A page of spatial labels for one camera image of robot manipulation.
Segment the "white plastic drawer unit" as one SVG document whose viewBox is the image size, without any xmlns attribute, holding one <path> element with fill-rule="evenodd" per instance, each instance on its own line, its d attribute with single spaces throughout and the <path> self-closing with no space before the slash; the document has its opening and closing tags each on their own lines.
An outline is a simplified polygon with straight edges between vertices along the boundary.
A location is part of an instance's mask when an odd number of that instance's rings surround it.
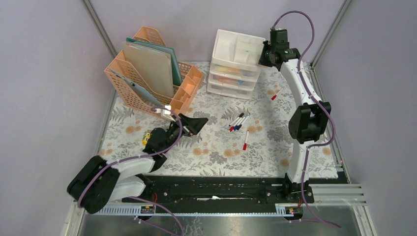
<svg viewBox="0 0 417 236">
<path fill-rule="evenodd" d="M 250 99 L 261 74 L 258 64 L 265 38 L 218 29 L 207 92 Z"/>
</svg>

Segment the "teal file folder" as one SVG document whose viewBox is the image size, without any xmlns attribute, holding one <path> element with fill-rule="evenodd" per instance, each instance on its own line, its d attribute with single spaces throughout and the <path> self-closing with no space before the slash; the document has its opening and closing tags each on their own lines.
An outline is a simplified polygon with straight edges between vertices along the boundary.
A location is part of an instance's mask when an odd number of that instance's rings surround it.
<svg viewBox="0 0 417 236">
<path fill-rule="evenodd" d="M 176 57 L 176 53 L 173 48 L 155 44 L 155 43 L 149 43 L 144 41 L 135 40 L 133 38 L 126 38 L 126 42 L 146 46 L 155 50 L 159 50 L 165 53 L 168 53 L 171 56 L 171 65 L 172 65 L 172 73 L 173 73 L 173 84 L 175 86 L 180 86 L 182 83 L 182 76 L 179 68 L 179 63 Z"/>
</svg>

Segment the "light blue clipboard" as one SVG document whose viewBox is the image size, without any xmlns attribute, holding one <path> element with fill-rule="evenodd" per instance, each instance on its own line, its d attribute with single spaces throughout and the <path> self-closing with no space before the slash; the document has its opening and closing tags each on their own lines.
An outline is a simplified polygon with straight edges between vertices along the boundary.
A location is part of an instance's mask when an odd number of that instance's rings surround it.
<svg viewBox="0 0 417 236">
<path fill-rule="evenodd" d="M 129 86 L 131 89 L 133 89 L 133 91 L 139 96 L 141 97 L 141 99 L 148 105 L 151 106 L 158 106 L 158 107 L 162 107 L 163 104 L 161 102 L 159 102 L 151 93 L 149 93 L 145 88 L 143 88 L 142 86 L 138 85 L 137 83 L 133 82 L 132 80 L 130 80 L 129 78 L 123 76 L 122 74 L 116 72 L 113 69 L 110 69 L 111 72 L 113 72 L 117 77 L 123 79 Z"/>
</svg>

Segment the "beige file folder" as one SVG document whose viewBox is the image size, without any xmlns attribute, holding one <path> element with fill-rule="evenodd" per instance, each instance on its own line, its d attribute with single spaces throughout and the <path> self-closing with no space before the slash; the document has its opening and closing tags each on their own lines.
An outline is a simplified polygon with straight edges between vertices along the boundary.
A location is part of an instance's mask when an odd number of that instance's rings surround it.
<svg viewBox="0 0 417 236">
<path fill-rule="evenodd" d="M 168 53 L 135 43 L 123 42 L 126 61 L 130 62 L 152 91 L 174 96 L 171 56 Z"/>
</svg>

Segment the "black cap whiteboard marker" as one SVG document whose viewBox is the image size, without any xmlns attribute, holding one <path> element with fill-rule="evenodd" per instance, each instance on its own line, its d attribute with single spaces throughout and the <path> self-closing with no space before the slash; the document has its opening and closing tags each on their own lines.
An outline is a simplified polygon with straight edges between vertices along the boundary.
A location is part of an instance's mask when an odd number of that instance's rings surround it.
<svg viewBox="0 0 417 236">
<path fill-rule="evenodd" d="M 244 116 L 244 113 L 241 113 L 240 115 L 238 115 L 230 124 L 229 126 L 235 126 L 236 122 L 242 118 Z"/>
</svg>

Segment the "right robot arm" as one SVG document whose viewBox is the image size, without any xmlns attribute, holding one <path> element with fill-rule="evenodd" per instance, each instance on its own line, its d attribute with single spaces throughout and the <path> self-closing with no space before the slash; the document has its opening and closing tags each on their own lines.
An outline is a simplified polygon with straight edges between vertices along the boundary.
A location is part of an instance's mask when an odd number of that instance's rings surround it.
<svg viewBox="0 0 417 236">
<path fill-rule="evenodd" d="M 259 64 L 277 68 L 297 106 L 288 124 L 295 140 L 293 157 L 281 190 L 284 200 L 293 203 L 308 189 L 309 150 L 325 132 L 331 105 L 321 100 L 307 80 L 298 49 L 290 48 L 287 30 L 270 30 L 270 39 L 263 42 Z"/>
</svg>

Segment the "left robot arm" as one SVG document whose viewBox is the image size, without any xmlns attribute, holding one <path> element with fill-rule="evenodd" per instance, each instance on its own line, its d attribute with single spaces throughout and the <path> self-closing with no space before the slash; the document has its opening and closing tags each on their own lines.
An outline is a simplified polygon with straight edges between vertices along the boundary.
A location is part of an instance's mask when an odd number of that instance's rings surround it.
<svg viewBox="0 0 417 236">
<path fill-rule="evenodd" d="M 172 115 L 167 129 L 158 127 L 150 132 L 145 148 L 136 156 L 108 161 L 100 155 L 92 157 L 67 186 L 67 193 L 80 208 L 94 214 L 111 201 L 136 197 L 147 202 L 152 188 L 139 175 L 152 173 L 167 160 L 168 152 L 183 136 L 197 135 L 208 118 Z"/>
</svg>

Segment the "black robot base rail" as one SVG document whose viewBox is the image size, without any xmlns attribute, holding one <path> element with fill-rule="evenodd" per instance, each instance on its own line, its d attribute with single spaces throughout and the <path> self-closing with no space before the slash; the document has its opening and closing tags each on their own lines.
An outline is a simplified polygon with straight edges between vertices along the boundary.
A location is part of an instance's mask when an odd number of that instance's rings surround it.
<svg viewBox="0 0 417 236">
<path fill-rule="evenodd" d="M 280 177 L 138 177 L 146 186 L 139 197 L 175 214 L 274 213 L 276 204 L 298 206 L 315 201 L 310 186 L 302 191 Z"/>
</svg>

